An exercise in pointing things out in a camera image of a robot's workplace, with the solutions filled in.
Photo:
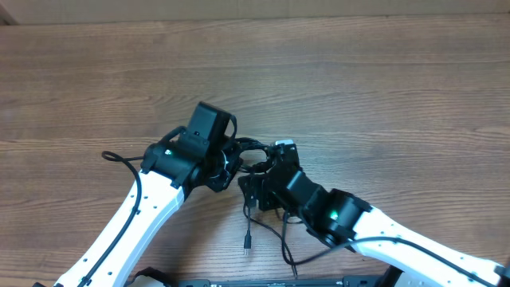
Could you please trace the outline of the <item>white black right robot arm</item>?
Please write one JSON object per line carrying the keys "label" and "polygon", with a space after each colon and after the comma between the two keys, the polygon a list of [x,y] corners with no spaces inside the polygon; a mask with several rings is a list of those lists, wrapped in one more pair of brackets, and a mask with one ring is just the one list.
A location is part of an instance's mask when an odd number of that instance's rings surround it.
{"label": "white black right robot arm", "polygon": [[249,143],[266,160],[247,167],[239,186],[260,210],[281,208],[298,217],[327,252],[349,249],[374,258],[431,286],[507,286],[509,268],[453,250],[420,235],[352,193],[326,191],[306,176],[291,140]]}

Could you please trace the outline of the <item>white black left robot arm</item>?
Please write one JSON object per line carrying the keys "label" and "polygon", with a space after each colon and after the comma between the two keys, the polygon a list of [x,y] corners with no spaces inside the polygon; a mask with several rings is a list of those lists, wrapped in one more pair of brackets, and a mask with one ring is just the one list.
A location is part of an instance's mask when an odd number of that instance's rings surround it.
{"label": "white black left robot arm", "polygon": [[236,117],[201,102],[190,122],[151,144],[140,167],[109,151],[103,157],[121,162],[135,182],[98,238],[57,286],[123,286],[161,226],[196,187],[225,190],[241,166],[239,143],[226,135]]}

